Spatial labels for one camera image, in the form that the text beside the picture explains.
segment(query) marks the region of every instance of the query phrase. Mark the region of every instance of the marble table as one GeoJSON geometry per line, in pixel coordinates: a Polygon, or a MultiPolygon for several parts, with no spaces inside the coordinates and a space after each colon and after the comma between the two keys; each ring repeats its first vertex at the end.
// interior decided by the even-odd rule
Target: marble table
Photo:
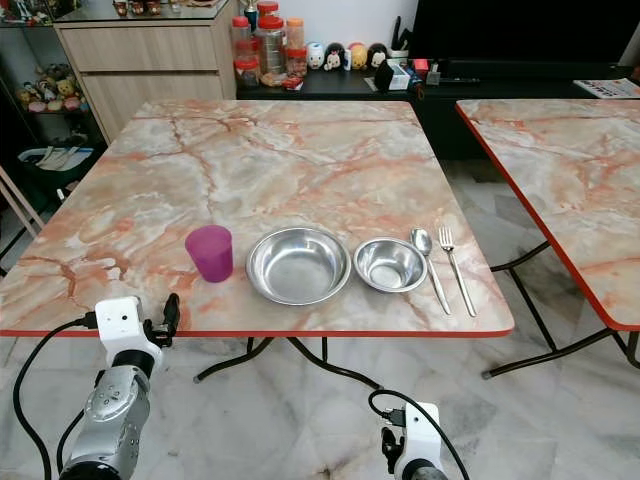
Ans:
{"type": "Polygon", "coordinates": [[[640,331],[640,102],[463,100],[457,108],[607,333],[634,332],[630,355],[640,331]]]}
{"type": "MultiPolygon", "coordinates": [[[[159,319],[181,298],[182,336],[500,336],[513,318],[408,103],[163,101],[144,105],[0,283],[0,334],[39,336],[100,299],[138,295],[159,319]],[[233,234],[232,276],[205,282],[184,239],[233,234]],[[467,314],[446,254],[430,283],[378,293],[355,274],[327,302],[262,298],[244,262],[263,235],[294,225],[335,233],[353,252],[376,236],[449,225],[478,311],[467,314]]],[[[90,335],[85,330],[67,335],[90,335]]]]}

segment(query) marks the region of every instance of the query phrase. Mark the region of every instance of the fork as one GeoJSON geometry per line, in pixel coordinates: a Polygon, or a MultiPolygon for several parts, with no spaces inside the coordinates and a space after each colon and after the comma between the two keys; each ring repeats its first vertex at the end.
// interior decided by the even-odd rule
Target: fork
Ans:
{"type": "Polygon", "coordinates": [[[453,249],[455,248],[455,245],[453,244],[453,235],[451,234],[451,229],[448,227],[440,227],[438,229],[438,236],[440,237],[440,246],[445,252],[447,252],[447,255],[449,255],[449,262],[451,263],[453,271],[456,274],[456,279],[458,280],[458,285],[460,285],[460,291],[462,292],[462,298],[464,298],[464,303],[467,305],[469,315],[475,317],[476,310],[475,308],[473,308],[473,302],[471,301],[469,292],[467,292],[467,286],[465,285],[464,279],[462,278],[462,273],[460,273],[460,269],[458,268],[458,262],[456,262],[456,257],[455,255],[453,255],[453,249]]]}

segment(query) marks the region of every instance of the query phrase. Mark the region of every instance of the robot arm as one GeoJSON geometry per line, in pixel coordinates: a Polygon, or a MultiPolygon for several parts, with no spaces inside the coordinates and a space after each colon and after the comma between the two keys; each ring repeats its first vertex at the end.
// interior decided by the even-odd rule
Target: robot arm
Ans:
{"type": "MultiPolygon", "coordinates": [[[[432,403],[419,405],[439,423],[438,407],[432,403]]],[[[387,457],[389,473],[396,480],[447,480],[440,462],[440,435],[425,416],[410,403],[389,413],[389,422],[403,429],[398,443],[391,429],[382,429],[382,453],[387,457]]]]}
{"type": "Polygon", "coordinates": [[[154,331],[140,323],[136,297],[96,305],[100,340],[110,365],[85,405],[85,422],[60,480],[128,480],[138,460],[140,433],[149,416],[149,378],[162,364],[160,346],[171,345],[179,321],[178,296],[165,306],[154,331]]]}

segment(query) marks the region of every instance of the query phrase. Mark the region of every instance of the television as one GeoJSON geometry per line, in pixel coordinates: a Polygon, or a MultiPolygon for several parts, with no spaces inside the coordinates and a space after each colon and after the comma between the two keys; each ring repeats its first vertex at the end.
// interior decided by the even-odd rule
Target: television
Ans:
{"type": "Polygon", "coordinates": [[[412,58],[448,76],[607,78],[640,22],[640,1],[419,0],[412,58]]]}

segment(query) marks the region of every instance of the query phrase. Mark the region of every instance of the red table edge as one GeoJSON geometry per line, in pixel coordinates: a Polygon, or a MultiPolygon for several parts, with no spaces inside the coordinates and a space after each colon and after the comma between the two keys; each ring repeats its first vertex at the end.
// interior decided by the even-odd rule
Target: red table edge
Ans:
{"type": "Polygon", "coordinates": [[[516,194],[520,202],[524,205],[524,208],[527,210],[527,212],[529,212],[529,215],[531,215],[531,218],[533,218],[534,222],[536,222],[536,225],[538,226],[540,231],[542,231],[545,238],[551,244],[551,247],[553,248],[553,250],[556,252],[558,257],[560,257],[560,260],[562,261],[564,266],[567,267],[567,269],[569,270],[569,273],[571,273],[571,276],[580,287],[580,290],[582,290],[582,293],[584,293],[585,297],[587,297],[587,300],[589,300],[589,303],[594,308],[594,310],[596,311],[600,319],[605,323],[605,325],[609,328],[612,328],[618,331],[640,330],[640,325],[623,325],[621,323],[616,322],[613,318],[611,318],[611,316],[607,313],[607,311],[602,306],[602,304],[598,301],[598,298],[596,297],[595,293],[593,293],[591,288],[589,288],[589,286],[587,285],[587,282],[584,280],[584,278],[582,277],[578,269],[573,265],[573,263],[569,259],[569,256],[562,249],[562,247],[560,246],[556,238],[553,236],[551,231],[544,224],[544,222],[542,221],[540,216],[537,214],[533,206],[529,203],[525,195],[518,188],[518,186],[516,185],[516,182],[513,180],[513,178],[511,178],[507,170],[502,166],[502,164],[500,163],[500,160],[498,160],[498,157],[493,153],[493,150],[491,150],[491,147],[489,147],[487,142],[485,142],[484,138],[482,138],[482,135],[480,135],[480,132],[478,132],[478,129],[471,122],[471,119],[467,116],[464,110],[462,110],[462,107],[460,107],[458,102],[456,102],[456,110],[462,117],[462,120],[464,120],[464,122],[467,124],[467,127],[469,127],[473,135],[480,142],[480,145],[482,145],[482,148],[487,153],[487,155],[489,155],[489,158],[491,158],[491,161],[496,166],[496,168],[500,171],[502,176],[505,178],[505,180],[507,181],[511,189],[514,191],[514,193],[516,194]]]}
{"type": "MultiPolygon", "coordinates": [[[[513,326],[506,330],[490,330],[477,332],[445,332],[445,331],[425,331],[425,332],[398,332],[385,330],[194,330],[178,331],[176,337],[183,338],[229,338],[229,337],[257,337],[257,338],[286,338],[286,337],[362,337],[362,338],[493,338],[504,337],[513,331],[513,326]]],[[[44,337],[48,330],[0,330],[0,337],[44,337]]],[[[70,338],[91,338],[97,337],[97,330],[65,330],[57,337],[70,338]]]]}

